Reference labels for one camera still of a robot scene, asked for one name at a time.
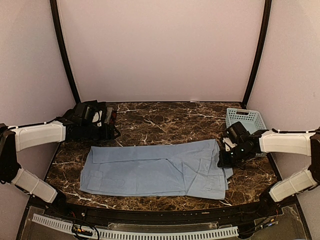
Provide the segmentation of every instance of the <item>black frame post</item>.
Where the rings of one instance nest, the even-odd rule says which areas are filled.
[[[60,18],[59,18],[59,10],[58,10],[57,0],[50,0],[50,5],[51,5],[51,12],[52,12],[52,18],[53,18],[56,39],[58,41],[60,54],[61,54],[61,58],[62,58],[63,65],[64,65],[64,70],[65,70],[66,76],[68,78],[68,82],[69,82],[69,85],[70,85],[70,88],[72,91],[74,101],[76,104],[78,104],[78,103],[81,103],[81,100],[80,100],[80,96],[79,96],[79,92],[78,92],[78,89],[76,86],[74,76],[72,74],[71,66],[69,63],[69,58],[68,58],[67,49],[66,49],[64,36],[62,33],[62,28],[61,28],[61,23],[60,23]]]
[[[242,106],[244,108],[247,107],[247,104],[248,104],[248,101],[249,101],[249,98],[250,98],[250,95],[251,95],[251,92],[254,87],[256,77],[257,77],[257,72],[258,72],[262,52],[263,52],[264,45],[265,45],[266,35],[267,35],[267,29],[268,29],[268,23],[269,23],[270,11],[271,11],[271,3],[272,3],[272,0],[265,0],[265,2],[264,2],[264,10],[263,10],[263,17],[262,17],[258,45],[256,47],[254,61],[253,61],[249,81],[246,86],[246,90],[245,90],[244,97],[242,100]]]

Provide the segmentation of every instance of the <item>white perforated strip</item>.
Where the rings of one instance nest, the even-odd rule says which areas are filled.
[[[70,221],[53,219],[48,216],[33,215],[33,222],[46,226],[57,231],[72,234],[72,223]],[[82,227],[86,231],[91,231],[89,227]],[[143,233],[124,232],[100,229],[97,227],[101,240],[215,240],[238,236],[238,227],[227,227],[208,231],[180,232],[180,233]],[[91,239],[97,239],[94,232]]]

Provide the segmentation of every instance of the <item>marble tabletop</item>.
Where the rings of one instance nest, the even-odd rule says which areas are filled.
[[[257,202],[262,191],[277,181],[269,160],[257,157],[233,169],[224,200],[190,196],[119,197],[82,192],[80,174],[91,146],[172,145],[218,140],[226,129],[226,109],[241,108],[235,102],[131,102],[109,106],[118,110],[116,127],[121,137],[98,144],[63,142],[49,168],[46,182],[61,190],[69,203],[132,211],[204,210]]]

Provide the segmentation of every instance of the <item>light blue fabric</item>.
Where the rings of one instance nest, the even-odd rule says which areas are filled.
[[[219,168],[217,141],[177,145],[92,147],[80,190],[109,196],[224,199],[232,168]]]

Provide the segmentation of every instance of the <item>laundry basket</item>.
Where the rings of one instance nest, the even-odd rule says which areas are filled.
[[[238,108],[227,108],[225,118],[226,127],[228,128],[236,122],[241,122],[250,134],[253,134],[257,130],[267,129],[260,112]],[[266,153],[256,154],[257,157],[265,157],[266,155]]]

